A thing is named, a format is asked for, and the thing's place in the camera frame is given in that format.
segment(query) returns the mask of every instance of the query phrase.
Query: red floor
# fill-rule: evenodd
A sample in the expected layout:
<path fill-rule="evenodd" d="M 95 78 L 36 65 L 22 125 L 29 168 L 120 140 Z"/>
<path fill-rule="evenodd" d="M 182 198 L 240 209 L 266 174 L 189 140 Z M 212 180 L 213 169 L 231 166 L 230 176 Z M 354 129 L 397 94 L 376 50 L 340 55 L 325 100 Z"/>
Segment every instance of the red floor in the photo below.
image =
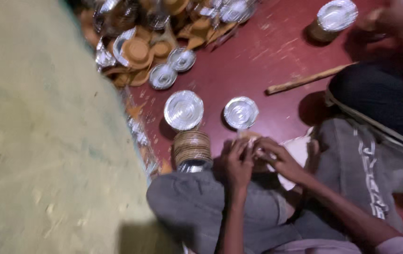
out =
<path fill-rule="evenodd" d="M 239 29 L 238 36 L 213 52 L 197 51 L 193 68 L 178 76 L 169 90 L 156 91 L 148 84 L 131 87 L 137 105 L 146 102 L 142 112 L 146 132 L 159 160 L 170 158 L 175 133 L 164 120 L 167 98 L 179 90 L 192 90 L 204 102 L 201 130 L 211 139 L 213 157 L 220 154 L 223 141 L 236 133 L 223 123 L 221 112 L 227 102 L 237 96 L 253 99 L 260 110 L 252 131 L 281 142 L 305 134 L 310 124 L 319 119 L 312 94 L 325 89 L 329 80 L 302 86 L 277 95 L 266 96 L 264 90 L 273 84 L 312 75 L 360 58 L 345 47 L 347 32 L 331 44 L 319 47 L 304 39 L 303 30 L 327 0 L 265 0 L 255 15 Z M 377 6 L 380 0 L 354 0 L 360 14 Z"/>

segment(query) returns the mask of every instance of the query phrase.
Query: person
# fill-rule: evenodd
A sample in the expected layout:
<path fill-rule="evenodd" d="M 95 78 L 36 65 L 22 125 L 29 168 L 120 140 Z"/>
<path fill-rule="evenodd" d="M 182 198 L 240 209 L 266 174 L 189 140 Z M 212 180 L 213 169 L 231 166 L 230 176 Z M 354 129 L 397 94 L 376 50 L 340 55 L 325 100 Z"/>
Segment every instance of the person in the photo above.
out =
<path fill-rule="evenodd" d="M 402 1 L 376 23 L 403 45 Z M 310 170 L 270 138 L 254 147 L 245 139 L 226 142 L 224 171 L 159 176 L 147 192 L 150 208 L 197 254 L 403 254 L 392 197 L 403 152 L 391 146 L 403 146 L 403 75 L 360 63 L 334 77 L 328 95 L 346 115 L 318 126 Z M 286 200 L 299 193 L 282 190 L 276 173 L 253 173 L 263 160 L 304 189 L 295 213 Z"/>

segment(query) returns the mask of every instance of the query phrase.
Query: gray pants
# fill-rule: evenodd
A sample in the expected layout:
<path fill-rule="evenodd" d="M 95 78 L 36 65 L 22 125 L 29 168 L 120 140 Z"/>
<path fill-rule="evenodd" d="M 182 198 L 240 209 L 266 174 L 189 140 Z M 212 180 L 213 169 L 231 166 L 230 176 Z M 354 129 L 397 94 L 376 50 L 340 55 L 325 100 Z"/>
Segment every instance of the gray pants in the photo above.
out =
<path fill-rule="evenodd" d="M 385 153 L 372 134 L 356 122 L 325 121 L 317 136 L 321 158 L 316 177 L 363 210 L 403 232 L 395 211 Z M 178 239 L 198 254 L 214 253 L 225 203 L 224 177 L 214 172 L 172 173 L 155 179 L 149 206 Z M 301 239 L 348 240 L 331 212 L 307 198 L 295 220 L 286 222 L 286 206 L 275 174 L 255 174 L 248 188 L 244 247 L 262 253 Z"/>

